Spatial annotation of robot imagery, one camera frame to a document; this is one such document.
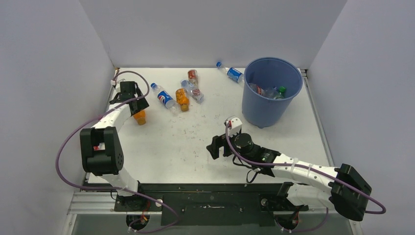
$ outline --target plastic bin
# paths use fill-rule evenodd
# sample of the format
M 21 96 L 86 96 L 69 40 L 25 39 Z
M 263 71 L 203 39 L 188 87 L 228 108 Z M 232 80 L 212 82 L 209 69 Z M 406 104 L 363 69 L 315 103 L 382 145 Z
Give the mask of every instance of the plastic bin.
M 242 97 L 242 113 L 245 119 L 259 128 L 274 125 L 282 116 L 291 100 L 302 88 L 302 76 L 288 61 L 266 57 L 252 61 L 245 69 Z M 285 99 L 269 99 L 254 92 L 248 83 L 263 89 L 284 86 Z

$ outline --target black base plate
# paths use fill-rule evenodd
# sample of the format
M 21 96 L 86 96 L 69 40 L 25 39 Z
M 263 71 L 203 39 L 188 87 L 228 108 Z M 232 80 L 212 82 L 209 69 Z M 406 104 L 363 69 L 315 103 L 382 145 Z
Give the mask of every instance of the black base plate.
M 103 186 L 102 184 L 86 186 Z M 262 198 L 276 200 L 278 206 L 270 211 L 287 211 L 295 208 L 286 199 L 276 197 L 282 184 L 141 184 L 145 194 L 163 199 L 180 215 L 179 226 L 227 226 L 258 224 L 275 226 L 274 219 L 261 206 Z M 132 212 L 115 203 L 115 211 Z M 151 203 L 148 211 L 162 210 L 161 225 L 167 225 L 176 217 L 167 208 Z

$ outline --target screw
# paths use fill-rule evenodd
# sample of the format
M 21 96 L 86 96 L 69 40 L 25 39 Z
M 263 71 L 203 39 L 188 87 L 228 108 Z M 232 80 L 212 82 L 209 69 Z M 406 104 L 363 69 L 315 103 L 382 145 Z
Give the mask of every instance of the screw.
M 156 202 L 156 207 L 161 207 L 161 204 Z
M 266 198 L 261 200 L 261 205 L 262 206 L 267 206 L 267 204 L 268 204 L 268 200 Z

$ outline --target orange bottle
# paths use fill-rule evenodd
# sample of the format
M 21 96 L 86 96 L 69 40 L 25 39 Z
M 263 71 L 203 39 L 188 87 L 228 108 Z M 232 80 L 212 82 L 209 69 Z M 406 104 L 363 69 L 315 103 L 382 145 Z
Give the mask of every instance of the orange bottle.
M 140 112 L 134 114 L 133 117 L 139 125 L 144 125 L 146 123 L 144 110 L 141 110 Z
M 180 109 L 182 112 L 189 110 L 189 99 L 186 97 L 186 92 L 183 88 L 180 88 L 176 91 L 176 100 L 180 104 Z

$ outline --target white wall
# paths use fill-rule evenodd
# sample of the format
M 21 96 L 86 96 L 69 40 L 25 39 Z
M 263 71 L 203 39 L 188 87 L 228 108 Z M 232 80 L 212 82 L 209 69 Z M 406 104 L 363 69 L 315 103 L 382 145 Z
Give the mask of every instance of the white wall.
M 2 1 L 0 32 L 0 233 L 61 234 L 74 189 L 55 155 L 104 110 L 112 64 L 78 0 Z M 61 166 L 80 183 L 78 138 Z
M 245 67 L 263 56 L 308 68 L 346 0 L 80 0 L 119 67 Z
M 414 10 L 348 0 L 308 73 L 335 164 L 355 166 L 387 208 L 365 215 L 367 235 L 415 232 Z

